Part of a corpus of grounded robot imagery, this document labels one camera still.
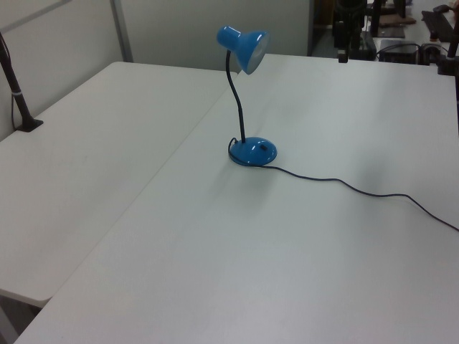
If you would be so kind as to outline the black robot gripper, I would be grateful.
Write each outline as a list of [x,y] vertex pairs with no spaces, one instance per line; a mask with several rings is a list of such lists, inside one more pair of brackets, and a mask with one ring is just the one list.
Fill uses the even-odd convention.
[[349,31],[350,50],[359,50],[361,32],[366,11],[366,0],[335,0],[333,13],[334,46],[338,50],[339,63],[348,62],[348,37],[344,22],[351,22]]

